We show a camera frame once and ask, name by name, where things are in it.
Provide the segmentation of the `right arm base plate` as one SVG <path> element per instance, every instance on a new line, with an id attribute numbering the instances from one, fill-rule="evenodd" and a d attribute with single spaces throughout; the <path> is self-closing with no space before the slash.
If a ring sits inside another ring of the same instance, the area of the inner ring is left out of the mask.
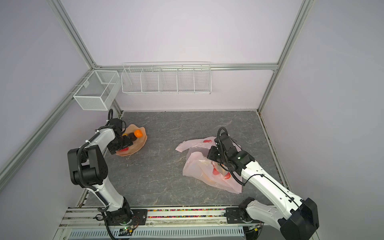
<path id="1" fill-rule="evenodd" d="M 261 224 L 260 220 L 252 219 L 249 214 L 239 207 L 226 208 L 224 216 L 228 224 Z"/>

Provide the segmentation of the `orange fruit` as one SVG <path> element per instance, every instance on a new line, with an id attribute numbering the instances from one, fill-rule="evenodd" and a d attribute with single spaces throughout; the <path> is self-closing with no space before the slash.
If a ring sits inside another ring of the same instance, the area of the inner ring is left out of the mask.
<path id="1" fill-rule="evenodd" d="M 140 129 L 137 129 L 137 130 L 134 131 L 134 136 L 136 138 L 141 138 L 141 137 L 144 136 L 144 134 L 143 134 L 143 132 Z"/>

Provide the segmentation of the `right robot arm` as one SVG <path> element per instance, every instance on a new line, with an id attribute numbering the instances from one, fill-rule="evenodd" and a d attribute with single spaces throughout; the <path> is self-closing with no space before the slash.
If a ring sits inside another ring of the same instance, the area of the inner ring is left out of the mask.
<path id="1" fill-rule="evenodd" d="M 221 127 L 208 159 L 229 172 L 241 186 L 252 184 L 272 206 L 248 197 L 238 206 L 235 217 L 245 223 L 258 221 L 281 232 L 286 240 L 309 240 L 318 230 L 317 204 L 310 198 L 294 194 L 268 174 L 256 159 L 234 143 L 226 128 Z"/>

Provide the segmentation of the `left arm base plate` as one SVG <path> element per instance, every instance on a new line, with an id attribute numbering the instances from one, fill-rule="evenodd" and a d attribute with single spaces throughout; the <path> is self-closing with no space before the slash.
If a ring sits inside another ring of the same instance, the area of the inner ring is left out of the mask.
<path id="1" fill-rule="evenodd" d="M 130 212 L 116 210 L 106 212 L 107 224 L 109 226 L 142 226 L 146 224 L 147 209 L 133 209 Z"/>

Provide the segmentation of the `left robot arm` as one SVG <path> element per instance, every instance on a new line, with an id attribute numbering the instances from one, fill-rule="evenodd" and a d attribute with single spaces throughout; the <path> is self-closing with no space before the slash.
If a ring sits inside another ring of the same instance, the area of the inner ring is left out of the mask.
<path id="1" fill-rule="evenodd" d="M 108 150 L 113 155 L 133 145 L 137 137 L 125 135 L 126 128 L 125 121 L 114 118 L 113 109 L 110 109 L 107 123 L 79 148 L 68 151 L 72 183 L 93 193 L 104 205 L 101 213 L 122 224 L 129 222 L 133 213 L 126 198 L 109 180 L 103 151 Z"/>

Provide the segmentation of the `pink plastic bag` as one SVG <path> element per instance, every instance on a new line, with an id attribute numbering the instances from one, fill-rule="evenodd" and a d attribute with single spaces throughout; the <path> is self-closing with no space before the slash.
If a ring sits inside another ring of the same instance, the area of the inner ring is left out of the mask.
<path id="1" fill-rule="evenodd" d="M 209 150 L 215 145 L 215 137 L 188 140 L 180 143 L 176 147 L 176 151 L 180 153 L 188 151 L 183 175 L 192 177 L 211 187 L 240 194 L 243 187 L 218 163 L 208 159 Z"/>

